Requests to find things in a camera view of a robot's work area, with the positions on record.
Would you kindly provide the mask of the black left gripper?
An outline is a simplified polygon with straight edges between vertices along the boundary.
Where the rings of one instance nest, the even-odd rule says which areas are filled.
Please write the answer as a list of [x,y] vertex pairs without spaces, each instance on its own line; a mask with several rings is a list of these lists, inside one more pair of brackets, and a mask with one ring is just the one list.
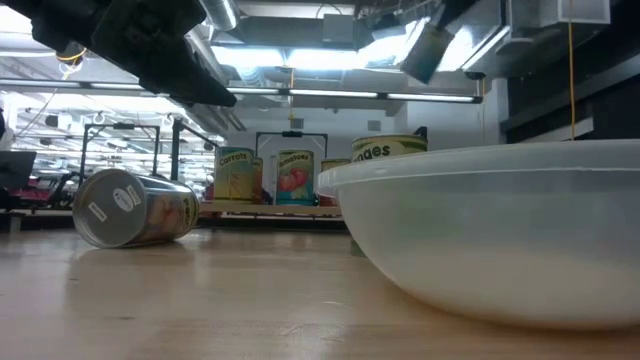
[[199,0],[111,0],[92,33],[92,51],[148,91],[233,107],[236,97],[198,62],[185,38],[205,19]]

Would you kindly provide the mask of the teal yellow carrots tin can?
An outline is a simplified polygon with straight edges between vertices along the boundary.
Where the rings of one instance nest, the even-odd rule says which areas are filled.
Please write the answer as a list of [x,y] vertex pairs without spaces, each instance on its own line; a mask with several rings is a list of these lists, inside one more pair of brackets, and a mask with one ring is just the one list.
[[253,197],[254,151],[243,147],[218,147],[215,153],[214,200],[250,203]]

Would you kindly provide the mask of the green oranges tin can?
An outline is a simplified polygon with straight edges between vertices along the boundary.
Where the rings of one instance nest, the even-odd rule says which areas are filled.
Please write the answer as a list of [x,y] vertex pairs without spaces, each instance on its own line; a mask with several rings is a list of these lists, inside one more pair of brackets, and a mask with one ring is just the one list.
[[426,152],[428,140],[414,134],[385,134],[357,138],[352,142],[352,162]]

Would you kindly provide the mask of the blue green tomatoes tin can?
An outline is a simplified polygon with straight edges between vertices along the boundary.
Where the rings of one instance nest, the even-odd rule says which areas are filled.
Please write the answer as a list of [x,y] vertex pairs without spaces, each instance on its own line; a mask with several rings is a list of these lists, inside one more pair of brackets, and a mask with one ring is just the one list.
[[314,153],[281,150],[277,156],[276,203],[311,206],[314,202]]

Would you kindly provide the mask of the red based orange tin can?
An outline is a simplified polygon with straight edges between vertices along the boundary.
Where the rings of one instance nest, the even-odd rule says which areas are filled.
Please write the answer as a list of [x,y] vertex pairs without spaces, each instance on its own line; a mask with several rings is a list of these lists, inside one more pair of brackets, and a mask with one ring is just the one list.
[[[351,162],[348,158],[331,158],[331,159],[323,159],[320,164],[320,171],[324,172],[329,169],[346,165]],[[337,200],[335,198],[326,197],[323,195],[318,196],[319,205],[321,207],[337,207]]]

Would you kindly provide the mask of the peaches tin can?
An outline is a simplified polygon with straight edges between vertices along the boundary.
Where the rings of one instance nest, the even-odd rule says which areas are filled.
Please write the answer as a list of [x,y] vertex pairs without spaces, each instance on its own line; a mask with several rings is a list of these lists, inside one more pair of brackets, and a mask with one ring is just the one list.
[[188,186],[121,169],[90,176],[72,208],[80,236],[101,249],[172,242],[192,230],[199,214],[200,202]]

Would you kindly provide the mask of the translucent plastic bowl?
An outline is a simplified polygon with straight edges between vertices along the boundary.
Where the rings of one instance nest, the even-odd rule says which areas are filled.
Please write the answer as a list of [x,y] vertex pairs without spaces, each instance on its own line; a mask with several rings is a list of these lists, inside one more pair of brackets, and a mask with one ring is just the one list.
[[640,139],[354,162],[317,189],[373,265],[427,304],[542,328],[640,326]]

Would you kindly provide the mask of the dark computer monitor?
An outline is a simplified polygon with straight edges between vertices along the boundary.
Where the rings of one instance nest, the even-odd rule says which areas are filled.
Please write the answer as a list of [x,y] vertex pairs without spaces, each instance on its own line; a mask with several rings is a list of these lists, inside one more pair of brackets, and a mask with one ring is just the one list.
[[0,188],[22,188],[28,184],[37,153],[0,151]]

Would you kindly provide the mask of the black aluminium rig frame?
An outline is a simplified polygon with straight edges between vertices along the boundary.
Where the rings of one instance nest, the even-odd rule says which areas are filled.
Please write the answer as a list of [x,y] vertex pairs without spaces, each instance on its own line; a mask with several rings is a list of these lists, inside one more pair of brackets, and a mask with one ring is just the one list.
[[[46,89],[64,89],[71,92],[81,90],[93,92],[130,92],[147,93],[143,87],[129,83],[103,83],[63,80],[39,80],[39,79],[11,79],[0,78],[0,87],[12,91],[44,92]],[[463,103],[479,104],[484,98],[479,95],[453,95],[440,93],[394,93],[348,90],[321,90],[321,89],[289,89],[289,88],[251,88],[229,87],[227,91],[233,95],[267,95],[285,97],[326,97],[326,98],[353,98],[384,101],[409,101],[409,102],[433,102],[433,103]]]

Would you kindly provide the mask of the black metal shelf frame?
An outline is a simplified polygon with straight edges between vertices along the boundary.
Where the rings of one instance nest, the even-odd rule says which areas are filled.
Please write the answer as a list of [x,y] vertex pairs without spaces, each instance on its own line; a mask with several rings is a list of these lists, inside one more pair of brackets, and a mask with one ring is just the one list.
[[[177,180],[181,159],[187,156],[181,152],[182,133],[189,132],[201,139],[208,151],[215,151],[219,145],[207,136],[185,124],[182,119],[174,121],[171,133],[170,179]],[[257,214],[232,212],[201,212],[198,224],[202,227],[222,229],[275,229],[275,230],[327,230],[344,231],[346,225],[340,216],[311,216],[294,214]]]

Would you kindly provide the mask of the silver ventilation duct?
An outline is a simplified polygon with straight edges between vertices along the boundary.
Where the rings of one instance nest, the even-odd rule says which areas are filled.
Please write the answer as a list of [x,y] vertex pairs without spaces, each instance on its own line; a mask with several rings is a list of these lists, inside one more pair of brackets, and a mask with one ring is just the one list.
[[240,10],[234,0],[200,0],[213,27],[222,32],[234,29],[240,21]]

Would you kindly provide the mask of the black background station frame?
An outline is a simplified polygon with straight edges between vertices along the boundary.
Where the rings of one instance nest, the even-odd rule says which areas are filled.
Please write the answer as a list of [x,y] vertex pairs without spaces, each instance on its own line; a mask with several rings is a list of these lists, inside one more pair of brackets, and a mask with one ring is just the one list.
[[321,148],[324,151],[327,149],[328,142],[329,142],[328,134],[324,134],[324,133],[306,133],[306,132],[293,131],[293,130],[281,131],[281,132],[256,132],[255,140],[254,140],[254,150],[256,152],[259,151],[259,148],[260,148],[260,145],[261,145],[260,138],[262,136],[267,136],[267,135],[268,136],[280,136],[280,137],[284,137],[284,138],[319,137],[319,138],[322,138],[324,140],[324,144],[321,146]]
[[154,130],[155,136],[152,137],[153,144],[154,144],[154,152],[153,152],[151,175],[152,176],[158,175],[158,156],[159,156],[159,150],[160,150],[160,134],[161,134],[161,130],[159,126],[136,125],[134,123],[125,123],[125,122],[117,122],[114,124],[90,123],[84,126],[84,133],[82,138],[81,160],[80,160],[80,168],[79,168],[79,174],[81,179],[84,179],[84,176],[85,176],[85,165],[86,165],[86,159],[87,159],[88,144],[94,138],[97,138],[100,135],[100,133],[107,128],[111,128],[114,130],[125,130],[125,131],[132,131],[136,129],[139,129],[142,131],[145,131],[146,129]]

